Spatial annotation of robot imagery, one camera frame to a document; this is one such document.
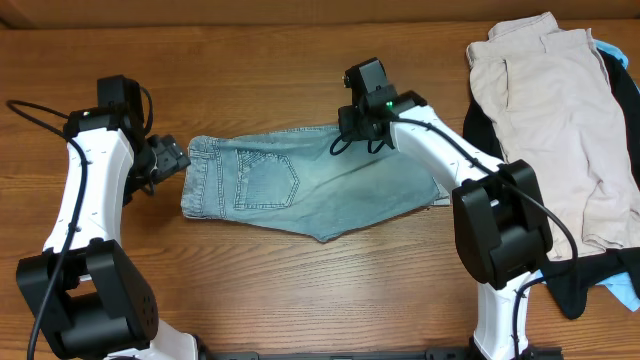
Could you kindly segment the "light blue denim shorts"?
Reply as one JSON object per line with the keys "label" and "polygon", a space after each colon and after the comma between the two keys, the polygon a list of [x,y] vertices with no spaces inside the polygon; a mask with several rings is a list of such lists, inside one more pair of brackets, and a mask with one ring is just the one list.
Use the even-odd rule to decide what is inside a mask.
{"label": "light blue denim shorts", "polygon": [[428,206],[449,195],[412,158],[352,143],[333,156],[335,126],[314,126],[231,139],[197,136],[181,199],[192,219],[216,219],[308,235],[340,235]]}

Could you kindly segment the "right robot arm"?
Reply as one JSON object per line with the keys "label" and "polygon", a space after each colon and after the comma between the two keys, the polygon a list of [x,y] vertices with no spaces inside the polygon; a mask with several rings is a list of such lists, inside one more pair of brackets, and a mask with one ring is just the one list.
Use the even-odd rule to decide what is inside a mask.
{"label": "right robot arm", "polygon": [[530,345],[528,289],[552,245],[534,170],[506,165],[450,129],[413,91],[400,94],[372,58],[346,70],[352,102],[339,109],[340,138],[389,146],[426,168],[450,195],[455,245],[478,283],[478,320],[465,348],[433,349],[429,359],[559,359],[558,348]]}

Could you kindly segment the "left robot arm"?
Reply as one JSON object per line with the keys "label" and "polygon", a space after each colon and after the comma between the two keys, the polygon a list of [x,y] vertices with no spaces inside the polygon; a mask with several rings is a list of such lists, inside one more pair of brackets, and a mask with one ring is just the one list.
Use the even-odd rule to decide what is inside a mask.
{"label": "left robot arm", "polygon": [[190,160],[151,132],[149,91],[123,75],[97,82],[98,104],[65,115],[68,149],[60,210],[41,254],[19,261],[17,285],[39,336],[60,359],[205,359],[204,344],[159,316],[151,286],[121,246],[123,207]]}

